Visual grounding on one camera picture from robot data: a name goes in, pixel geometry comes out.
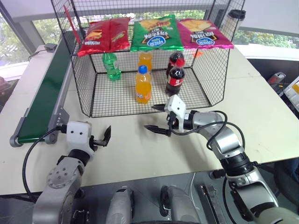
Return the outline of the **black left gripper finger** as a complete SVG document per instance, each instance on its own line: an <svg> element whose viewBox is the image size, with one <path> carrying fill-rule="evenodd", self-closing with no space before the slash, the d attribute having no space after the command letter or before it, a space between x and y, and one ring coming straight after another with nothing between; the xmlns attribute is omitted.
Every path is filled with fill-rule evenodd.
<svg viewBox="0 0 299 224"><path fill-rule="evenodd" d="M108 144L109 141L110 141L110 138L111 138L111 126L109 126L109 127L105 130L105 133L104 133L104 139L102 140L101 145L102 145L103 147L106 147L107 144Z"/></svg>

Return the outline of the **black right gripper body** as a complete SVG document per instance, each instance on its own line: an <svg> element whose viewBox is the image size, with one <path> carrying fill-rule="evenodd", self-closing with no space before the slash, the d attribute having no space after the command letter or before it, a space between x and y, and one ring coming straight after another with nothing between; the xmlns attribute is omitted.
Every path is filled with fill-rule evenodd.
<svg viewBox="0 0 299 224"><path fill-rule="evenodd" d="M170 112L167 115L168 127L167 136L171 136L173 130L178 130L178 119L174 112Z"/></svg>

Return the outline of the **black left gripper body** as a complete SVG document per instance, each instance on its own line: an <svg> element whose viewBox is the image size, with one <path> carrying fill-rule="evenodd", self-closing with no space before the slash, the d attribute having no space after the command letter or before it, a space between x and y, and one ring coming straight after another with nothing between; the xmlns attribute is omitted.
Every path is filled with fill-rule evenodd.
<svg viewBox="0 0 299 224"><path fill-rule="evenodd" d="M94 136L91 135L89 139L89 146L93 151L97 151L98 146L104 146L104 141L102 140L95 140Z"/></svg>

